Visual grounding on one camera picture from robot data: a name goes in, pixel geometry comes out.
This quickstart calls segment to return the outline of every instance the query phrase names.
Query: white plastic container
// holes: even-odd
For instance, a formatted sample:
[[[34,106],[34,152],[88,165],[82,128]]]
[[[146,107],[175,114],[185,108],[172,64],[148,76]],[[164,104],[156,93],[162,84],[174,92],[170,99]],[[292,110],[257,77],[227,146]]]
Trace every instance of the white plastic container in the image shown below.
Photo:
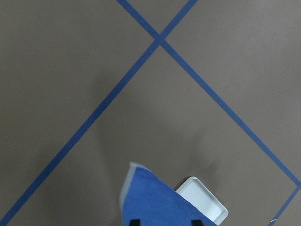
[[[176,192],[217,225],[220,225],[229,213],[196,177],[188,178]]]

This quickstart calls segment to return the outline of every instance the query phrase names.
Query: folded blue cloth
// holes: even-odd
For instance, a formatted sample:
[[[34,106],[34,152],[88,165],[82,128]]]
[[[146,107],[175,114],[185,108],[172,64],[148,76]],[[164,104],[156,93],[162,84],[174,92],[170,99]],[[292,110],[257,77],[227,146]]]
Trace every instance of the folded blue cloth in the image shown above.
[[[216,226],[147,168],[130,165],[120,194],[124,226]]]

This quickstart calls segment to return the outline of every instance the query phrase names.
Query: towel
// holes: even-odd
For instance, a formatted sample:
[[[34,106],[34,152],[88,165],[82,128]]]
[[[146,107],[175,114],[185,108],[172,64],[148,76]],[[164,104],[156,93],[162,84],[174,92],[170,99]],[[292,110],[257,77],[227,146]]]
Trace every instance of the towel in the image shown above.
[[[124,226],[216,226],[156,175],[131,163],[120,194]]]

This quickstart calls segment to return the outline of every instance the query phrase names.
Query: gray surface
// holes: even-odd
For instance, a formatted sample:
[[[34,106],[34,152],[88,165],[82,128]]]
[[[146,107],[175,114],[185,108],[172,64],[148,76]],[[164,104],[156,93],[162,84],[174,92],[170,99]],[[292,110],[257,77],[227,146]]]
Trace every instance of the gray surface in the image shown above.
[[[130,2],[158,32],[185,3]],[[2,217],[152,38],[114,1],[0,8]],[[299,12],[199,1],[167,40],[301,178]],[[9,225],[121,225],[129,161],[171,187],[201,179],[230,212],[224,226],[268,225],[295,189],[159,48]],[[300,220],[299,196],[277,226]]]

